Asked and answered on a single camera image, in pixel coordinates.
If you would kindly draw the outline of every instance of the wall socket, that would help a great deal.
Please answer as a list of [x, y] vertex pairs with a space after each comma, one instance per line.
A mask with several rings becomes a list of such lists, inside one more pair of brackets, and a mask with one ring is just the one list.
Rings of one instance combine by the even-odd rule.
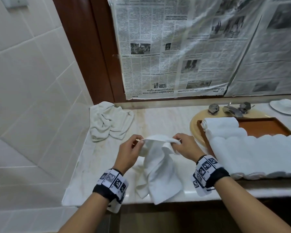
[[16, 7], [21, 7], [21, 6], [27, 6], [28, 1], [27, 0], [1, 0], [4, 4], [4, 6], [9, 9], [9, 8], [16, 8]]

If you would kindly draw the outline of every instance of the forearm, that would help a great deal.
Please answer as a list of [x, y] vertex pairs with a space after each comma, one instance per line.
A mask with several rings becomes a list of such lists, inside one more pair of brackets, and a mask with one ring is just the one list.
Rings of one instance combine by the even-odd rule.
[[231, 177], [221, 178], [214, 187], [243, 233], [291, 233], [287, 223]]
[[58, 233], [92, 233], [105, 215], [109, 200], [92, 193]]

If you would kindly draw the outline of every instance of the stack of rolled towels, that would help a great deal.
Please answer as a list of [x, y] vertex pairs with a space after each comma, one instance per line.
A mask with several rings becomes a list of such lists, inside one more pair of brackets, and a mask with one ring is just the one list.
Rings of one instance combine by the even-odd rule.
[[202, 127], [233, 179], [291, 177], [291, 135], [248, 136], [234, 117], [205, 118]]

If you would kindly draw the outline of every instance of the person's right hand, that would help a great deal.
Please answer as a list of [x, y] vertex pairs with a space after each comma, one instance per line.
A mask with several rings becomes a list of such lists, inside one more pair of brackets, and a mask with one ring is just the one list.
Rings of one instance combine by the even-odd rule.
[[184, 133], [177, 133], [173, 136], [177, 140], [181, 140], [182, 144], [178, 145], [172, 143], [172, 147], [182, 154], [183, 157], [194, 161], [195, 163], [200, 157], [205, 155], [205, 153], [200, 149], [193, 136], [189, 136]]

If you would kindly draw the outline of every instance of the hand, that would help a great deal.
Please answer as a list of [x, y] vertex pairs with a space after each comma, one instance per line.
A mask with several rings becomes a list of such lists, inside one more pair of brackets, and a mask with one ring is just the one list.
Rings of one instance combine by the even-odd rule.
[[120, 144], [119, 153], [113, 168], [119, 170], [124, 175], [137, 161], [139, 152], [144, 144], [143, 137], [140, 135], [132, 135], [127, 141]]
[[172, 143], [172, 147], [182, 154], [183, 157], [194, 161], [195, 163], [202, 157], [204, 152], [200, 149], [193, 136], [184, 133], [177, 133], [173, 136], [177, 140], [181, 140], [182, 144]]

